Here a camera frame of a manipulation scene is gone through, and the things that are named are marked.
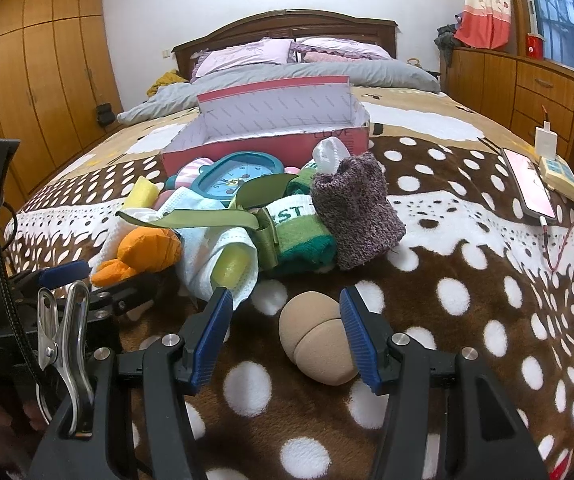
clock face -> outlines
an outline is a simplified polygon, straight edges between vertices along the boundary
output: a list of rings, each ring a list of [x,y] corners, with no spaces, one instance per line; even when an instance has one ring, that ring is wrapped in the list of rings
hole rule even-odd
[[[203,189],[212,196],[232,199],[248,180],[269,174],[272,170],[263,164],[230,160],[205,182]]]

red wire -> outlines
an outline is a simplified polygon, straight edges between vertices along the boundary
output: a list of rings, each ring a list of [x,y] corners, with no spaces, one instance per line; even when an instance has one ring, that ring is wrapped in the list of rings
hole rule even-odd
[[[570,233],[571,233],[571,230],[573,228],[574,228],[574,222],[572,223],[572,225],[570,226],[568,231],[565,233],[565,237],[563,238],[563,245],[560,247],[560,252],[558,253],[558,260],[556,261],[556,266],[554,266],[554,267],[552,267],[552,262],[550,261],[549,234],[548,234],[546,228],[543,229],[544,238],[545,238],[545,240],[544,240],[545,241],[545,257],[547,259],[547,264],[550,266],[550,270],[552,272],[556,272],[558,270],[558,266],[560,265],[560,261],[563,258],[563,251],[565,250],[565,245],[567,245],[568,238],[570,238]]]

wooden headboard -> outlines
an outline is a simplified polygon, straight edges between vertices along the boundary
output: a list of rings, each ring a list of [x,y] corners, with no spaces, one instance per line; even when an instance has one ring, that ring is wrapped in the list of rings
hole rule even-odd
[[[195,59],[202,50],[220,50],[228,46],[257,41],[261,38],[307,38],[331,36],[375,43],[396,57],[396,22],[355,18],[326,10],[271,10],[229,23],[204,38],[176,46],[173,53],[180,74],[189,79]]]

curtain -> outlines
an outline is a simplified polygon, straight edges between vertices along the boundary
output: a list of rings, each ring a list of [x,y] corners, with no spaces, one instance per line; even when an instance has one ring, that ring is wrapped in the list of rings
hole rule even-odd
[[[465,0],[455,38],[476,48],[498,48],[509,41],[512,0]]]

gray duvet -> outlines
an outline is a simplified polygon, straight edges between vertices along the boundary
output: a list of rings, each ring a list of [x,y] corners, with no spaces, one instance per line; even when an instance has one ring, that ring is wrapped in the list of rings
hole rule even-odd
[[[438,81],[432,75],[395,59],[351,63],[255,64],[220,70],[199,78],[193,84],[175,83],[163,86],[148,101],[118,114],[118,122],[131,126],[193,108],[198,105],[197,96],[205,92],[272,79],[317,75],[347,75],[354,86],[413,88],[440,92]]]

